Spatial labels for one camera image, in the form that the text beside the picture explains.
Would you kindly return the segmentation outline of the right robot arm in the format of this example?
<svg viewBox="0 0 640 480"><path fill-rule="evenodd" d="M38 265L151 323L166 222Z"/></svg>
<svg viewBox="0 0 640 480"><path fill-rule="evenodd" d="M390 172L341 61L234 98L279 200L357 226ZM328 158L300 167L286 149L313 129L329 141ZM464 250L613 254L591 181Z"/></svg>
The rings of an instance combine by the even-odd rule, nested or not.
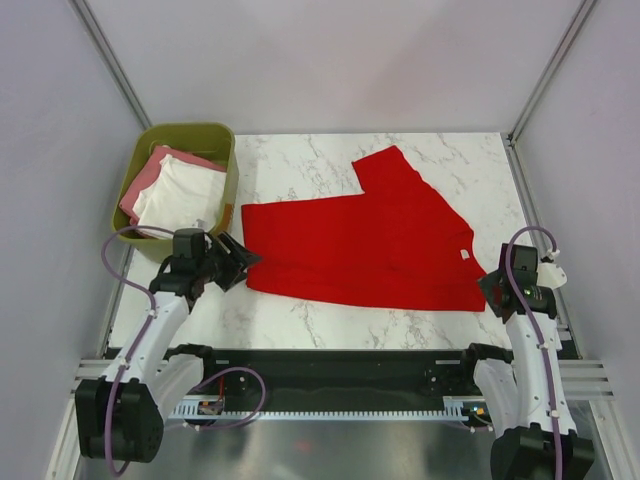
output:
<svg viewBox="0 0 640 480"><path fill-rule="evenodd" d="M472 344L457 371L460 386L481 393L488 408L494 479L583 479L595 461L567 405L556 299L538 282L541 265L535 248L502 245L497 269L478 284L511 347Z"/></svg>

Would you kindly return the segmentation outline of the red t shirt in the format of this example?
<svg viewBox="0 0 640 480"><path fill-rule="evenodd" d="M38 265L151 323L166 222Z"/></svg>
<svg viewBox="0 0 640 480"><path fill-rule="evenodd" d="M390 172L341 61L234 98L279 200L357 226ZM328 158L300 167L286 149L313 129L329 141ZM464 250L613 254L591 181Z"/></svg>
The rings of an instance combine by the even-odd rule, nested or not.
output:
<svg viewBox="0 0 640 480"><path fill-rule="evenodd" d="M248 286L357 307L484 311L472 228L402 151L353 169L359 194L243 206L245 245L262 258Z"/></svg>

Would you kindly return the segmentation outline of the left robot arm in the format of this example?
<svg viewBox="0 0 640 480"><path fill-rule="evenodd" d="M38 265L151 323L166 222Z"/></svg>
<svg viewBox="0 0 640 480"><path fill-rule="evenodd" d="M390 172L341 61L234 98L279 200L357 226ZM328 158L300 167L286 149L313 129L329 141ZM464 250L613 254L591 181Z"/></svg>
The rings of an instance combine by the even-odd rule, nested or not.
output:
<svg viewBox="0 0 640 480"><path fill-rule="evenodd" d="M186 345L169 354L170 341L206 285L228 291L259 261L226 232L173 233L170 255L141 290L149 307L134 333L97 378L81 380L75 391L82 456L105 460L115 476L123 472L116 462L155 458L175 407L192 390L211 392L220 378L218 367L206 360L211 348Z"/></svg>

